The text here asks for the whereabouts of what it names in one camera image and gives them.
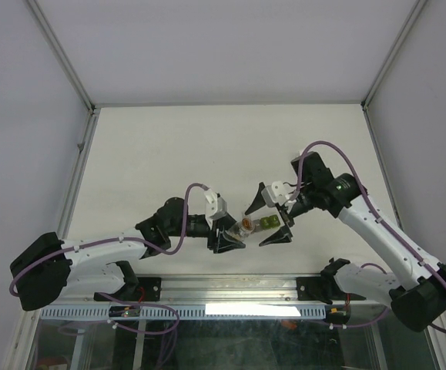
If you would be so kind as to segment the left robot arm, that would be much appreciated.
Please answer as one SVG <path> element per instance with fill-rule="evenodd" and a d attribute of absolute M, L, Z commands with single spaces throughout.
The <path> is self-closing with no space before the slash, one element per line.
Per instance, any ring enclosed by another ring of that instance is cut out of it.
<path fill-rule="evenodd" d="M 223 199 L 210 201 L 206 210 L 189 214 L 185 200 L 172 197 L 151 217 L 113 237 L 80 241 L 42 234 L 10 264 L 10 293 L 24 311 L 80 298 L 127 301 L 139 287 L 133 264 L 174 254 L 171 237 L 204 239 L 214 254 L 243 249 L 244 242 L 228 233 L 236 220 Z"/>

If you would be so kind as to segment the green pill box SUN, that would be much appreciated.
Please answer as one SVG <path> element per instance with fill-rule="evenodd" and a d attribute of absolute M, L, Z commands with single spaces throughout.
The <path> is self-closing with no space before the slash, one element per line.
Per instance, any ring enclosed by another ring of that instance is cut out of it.
<path fill-rule="evenodd" d="M 262 217 L 260 219 L 260 226 L 263 230 L 269 230 L 273 227 L 273 221 L 270 217 Z"/>

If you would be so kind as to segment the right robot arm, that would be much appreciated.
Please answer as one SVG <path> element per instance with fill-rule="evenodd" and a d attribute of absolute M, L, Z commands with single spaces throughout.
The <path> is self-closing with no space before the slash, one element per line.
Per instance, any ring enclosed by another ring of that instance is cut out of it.
<path fill-rule="evenodd" d="M 281 181 L 260 183 L 245 212 L 250 215 L 262 207 L 274 207 L 280 213 L 284 225 L 262 244 L 290 243 L 295 217 L 324 210 L 356 232 L 391 270 L 383 273 L 347 259 L 330 259 L 319 277 L 305 285 L 306 294 L 325 304 L 347 294 L 361 296 L 391 309 L 412 331 L 431 326 L 446 311 L 446 263 L 385 217 L 353 175 L 335 177 L 316 152 L 302 160 L 295 158 L 291 165 L 300 188 L 297 198 Z"/>

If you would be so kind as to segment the green pill box THUR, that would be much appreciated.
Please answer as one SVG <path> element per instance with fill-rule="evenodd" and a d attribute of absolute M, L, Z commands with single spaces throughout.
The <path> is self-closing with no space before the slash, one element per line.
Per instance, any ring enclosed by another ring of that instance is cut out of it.
<path fill-rule="evenodd" d="M 276 214 L 270 216 L 269 220 L 270 220 L 270 226 L 272 228 L 276 228 L 276 227 L 280 226 L 280 219 Z"/>

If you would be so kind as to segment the clear pill jar gold lid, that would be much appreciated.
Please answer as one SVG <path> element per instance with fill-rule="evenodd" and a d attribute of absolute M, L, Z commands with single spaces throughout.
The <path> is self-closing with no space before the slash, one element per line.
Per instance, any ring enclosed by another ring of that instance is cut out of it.
<path fill-rule="evenodd" d="M 246 239 L 248 236 L 250 236 L 253 233 L 252 231 L 248 231 L 248 230 L 244 230 L 241 227 L 241 221 L 238 221 L 236 224 L 234 224 L 228 231 L 227 233 L 237 239 L 237 240 L 244 240 Z"/>

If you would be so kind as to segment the clear pill box SAT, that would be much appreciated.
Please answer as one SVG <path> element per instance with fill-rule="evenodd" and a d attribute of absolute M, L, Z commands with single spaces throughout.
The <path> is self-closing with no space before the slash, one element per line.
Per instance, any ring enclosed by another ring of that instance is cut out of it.
<path fill-rule="evenodd" d="M 254 220 L 253 221 L 253 232 L 258 233 L 258 232 L 261 232 L 262 230 L 263 230 L 263 228 L 260 224 L 260 220 Z"/>

